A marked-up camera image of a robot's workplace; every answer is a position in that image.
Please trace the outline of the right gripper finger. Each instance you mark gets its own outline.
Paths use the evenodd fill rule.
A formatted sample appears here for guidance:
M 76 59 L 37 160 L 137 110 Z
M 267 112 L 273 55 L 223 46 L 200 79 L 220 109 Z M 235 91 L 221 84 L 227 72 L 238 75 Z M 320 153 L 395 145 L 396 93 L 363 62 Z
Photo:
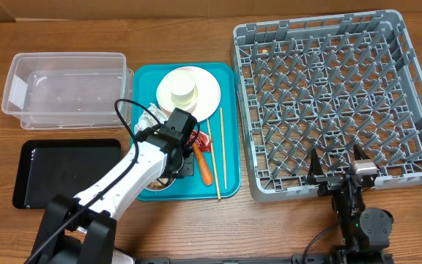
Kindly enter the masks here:
M 320 163 L 319 156 L 315 148 L 311 149 L 310 156 L 311 162 L 308 170 L 308 177 L 323 175 L 322 165 Z
M 363 151 L 359 144 L 354 144 L 353 153 L 356 161 L 369 159 L 369 156 Z

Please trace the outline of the red snack wrapper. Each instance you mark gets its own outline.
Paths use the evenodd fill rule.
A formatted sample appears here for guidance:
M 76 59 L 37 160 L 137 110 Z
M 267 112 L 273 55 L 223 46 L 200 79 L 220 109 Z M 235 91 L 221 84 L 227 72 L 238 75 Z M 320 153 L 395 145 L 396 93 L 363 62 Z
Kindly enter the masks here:
M 195 143 L 198 145 L 200 151 L 203 153 L 209 153 L 211 151 L 212 137 L 203 131 L 198 132 L 197 130 L 193 130 L 192 134 L 190 135 L 190 141 L 195 137 L 195 135 L 198 135 Z

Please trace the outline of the white tissue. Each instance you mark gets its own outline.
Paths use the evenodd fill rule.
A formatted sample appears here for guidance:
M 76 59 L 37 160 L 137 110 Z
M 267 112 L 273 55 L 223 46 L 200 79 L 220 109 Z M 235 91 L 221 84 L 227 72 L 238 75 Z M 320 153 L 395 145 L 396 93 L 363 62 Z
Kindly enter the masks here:
M 152 114 L 148 114 L 146 111 L 143 111 L 141 116 L 138 119 L 138 122 L 134 125 L 134 133 L 144 130 L 145 128 L 152 127 L 158 122 L 155 120 L 155 117 L 159 120 L 160 123 L 164 124 L 168 120 L 168 116 L 154 103 L 150 103 L 148 110 Z

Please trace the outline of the white paper cup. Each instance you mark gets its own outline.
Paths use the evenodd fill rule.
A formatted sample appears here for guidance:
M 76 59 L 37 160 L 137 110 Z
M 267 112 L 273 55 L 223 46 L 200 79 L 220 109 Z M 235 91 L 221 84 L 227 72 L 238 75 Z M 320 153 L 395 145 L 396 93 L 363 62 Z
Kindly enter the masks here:
M 168 77 L 168 82 L 173 103 L 184 106 L 196 101 L 196 82 L 189 72 L 184 70 L 174 71 Z

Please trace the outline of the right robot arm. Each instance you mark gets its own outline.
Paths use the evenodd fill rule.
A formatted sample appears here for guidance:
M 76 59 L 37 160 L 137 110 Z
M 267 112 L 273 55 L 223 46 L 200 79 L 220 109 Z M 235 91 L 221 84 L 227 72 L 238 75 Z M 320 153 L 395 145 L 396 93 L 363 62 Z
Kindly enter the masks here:
M 389 236 L 394 218 L 380 208 L 367 208 L 363 191 L 375 185 L 380 168 L 358 144 L 353 145 L 355 160 L 341 176 L 326 176 L 316 150 L 311 150 L 311 163 L 306 182 L 317 185 L 320 197 L 331 196 L 338 221 L 309 242 L 302 263 L 393 263 L 393 256 L 383 252 L 390 246 Z M 312 245 L 323 235 L 340 227 L 344 243 L 332 246 L 327 254 L 309 254 Z

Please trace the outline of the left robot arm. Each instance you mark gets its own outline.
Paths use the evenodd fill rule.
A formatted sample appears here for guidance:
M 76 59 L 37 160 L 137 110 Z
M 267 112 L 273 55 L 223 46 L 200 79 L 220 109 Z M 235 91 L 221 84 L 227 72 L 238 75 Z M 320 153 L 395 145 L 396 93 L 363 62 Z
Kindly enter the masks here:
M 154 180 L 177 173 L 191 131 L 155 125 L 139 131 L 127 155 L 74 197 L 56 195 L 45 209 L 28 263 L 112 263 L 116 224 Z

